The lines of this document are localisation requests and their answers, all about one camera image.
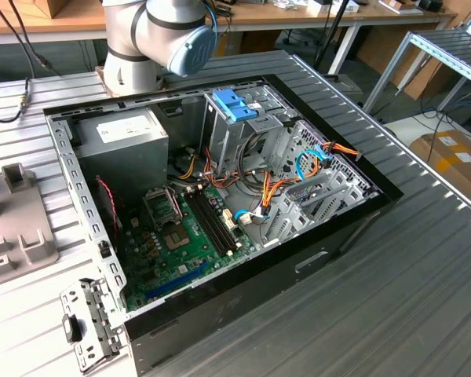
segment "wooden table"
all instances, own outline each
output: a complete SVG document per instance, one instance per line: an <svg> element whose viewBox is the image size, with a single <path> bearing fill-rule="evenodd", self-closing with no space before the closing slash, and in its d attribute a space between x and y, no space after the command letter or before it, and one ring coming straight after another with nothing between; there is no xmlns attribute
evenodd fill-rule
<svg viewBox="0 0 471 377"><path fill-rule="evenodd" d="M232 12L234 13L230 25L232 32L324 27L327 20L326 14L315 16L305 7L282 10L271 3L234 5ZM456 13L447 11L440 15L424 12L421 16L400 16L379 5L377 0L371 0L371 4L361 6L358 13L346 13L342 17L340 26L349 29L328 73L338 73L362 26L438 23L436 29L439 30L445 28L455 15ZM14 27L19 26L12 13L7 13L6 16ZM106 38L104 11L98 0L71 0L54 20L32 16L23 16L23 20L32 42ZM221 32L225 31L227 21L220 18L219 24ZM0 44L15 42L16 39L0 19Z"/></svg>

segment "workbench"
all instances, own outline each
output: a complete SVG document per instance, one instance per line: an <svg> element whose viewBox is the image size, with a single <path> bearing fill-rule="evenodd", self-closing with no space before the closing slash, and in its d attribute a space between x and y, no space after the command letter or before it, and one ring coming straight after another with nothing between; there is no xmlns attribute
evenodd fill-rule
<svg viewBox="0 0 471 377"><path fill-rule="evenodd" d="M277 74L403 191L346 255L222 328L150 375L471 375L471 202L297 57L282 51L213 59L172 88ZM0 83L0 116L23 82ZM60 259L0 285L0 376L79 375L59 293L95 277L42 109L106 98L93 73L31 80L31 105L0 125L0 167L39 179ZM133 376L124 351L94 374Z"/></svg>
<svg viewBox="0 0 471 377"><path fill-rule="evenodd" d="M329 74L337 74L344 63L358 31L362 26L371 25L398 25L398 24L432 24L437 23L436 29L444 29L456 13L445 10L443 13L424 12L422 15L399 15L378 4L378 0L361 6L358 13L346 13L339 24L348 30L337 51ZM311 14L306 7L297 10L282 10L271 3L232 5L232 23L230 32L306 29L311 27L324 27L327 14L320 16ZM6 16L14 27L19 24L12 13ZM80 39L106 38L104 10L99 0L71 0L56 16L55 19L23 16L24 24L32 42L73 41ZM228 28L227 20L218 17L220 32ZM10 30L0 19L0 44L16 43Z"/></svg>

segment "sticker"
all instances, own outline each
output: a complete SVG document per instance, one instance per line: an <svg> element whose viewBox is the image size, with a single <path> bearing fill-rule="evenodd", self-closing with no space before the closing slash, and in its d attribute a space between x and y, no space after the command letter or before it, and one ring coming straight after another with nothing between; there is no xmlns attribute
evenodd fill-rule
<svg viewBox="0 0 471 377"><path fill-rule="evenodd" d="M255 102L254 104L248 104L248 108L255 110L257 108L261 108L261 105L258 102Z"/></svg>
<svg viewBox="0 0 471 377"><path fill-rule="evenodd" d="M452 147L454 145L458 145L454 139L452 139L450 136L443 136L443 137L438 137L443 144L445 144L448 147Z"/></svg>
<svg viewBox="0 0 471 377"><path fill-rule="evenodd" d="M455 153L455 155L464 163L471 163L471 155L469 153Z"/></svg>
<svg viewBox="0 0 471 377"><path fill-rule="evenodd" d="M111 143L144 134L154 134L155 137L162 136L160 127L155 126L144 115L101 123L96 129L104 143Z"/></svg>

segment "blue cable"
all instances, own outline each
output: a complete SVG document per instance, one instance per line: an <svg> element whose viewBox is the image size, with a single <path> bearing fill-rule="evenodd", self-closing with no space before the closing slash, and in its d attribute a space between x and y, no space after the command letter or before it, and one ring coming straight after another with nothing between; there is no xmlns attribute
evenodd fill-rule
<svg viewBox="0 0 471 377"><path fill-rule="evenodd" d="M234 215L234 219L237 221L238 218L240 218L244 214L249 214L249 213L250 212L248 210L238 210Z"/></svg>
<svg viewBox="0 0 471 377"><path fill-rule="evenodd" d="M213 21L213 25L214 25L214 47L216 48L217 46L217 43L218 43L218 21L217 21L217 17L214 15L214 12L213 10L210 8L209 5L207 5L206 3L204 3L204 6L207 8L207 10L210 12L211 14L211 20Z"/></svg>
<svg viewBox="0 0 471 377"><path fill-rule="evenodd" d="M318 151L313 151L311 149L304 150L300 155L298 155L297 160L295 161L295 169L297 171L298 177L300 177L302 181L305 180L305 176L302 173L301 168L300 168L300 160L303 156L305 156L306 153L316 156L319 159L319 161L324 161L325 159L332 159L331 156L328 156L323 151L318 152Z"/></svg>

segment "ram slot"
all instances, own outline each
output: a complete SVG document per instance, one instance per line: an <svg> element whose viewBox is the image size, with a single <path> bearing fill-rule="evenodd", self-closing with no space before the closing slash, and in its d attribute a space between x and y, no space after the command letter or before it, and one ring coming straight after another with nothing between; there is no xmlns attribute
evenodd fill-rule
<svg viewBox="0 0 471 377"><path fill-rule="evenodd" d="M185 200L220 257L237 249L236 242L201 192L187 194Z"/></svg>

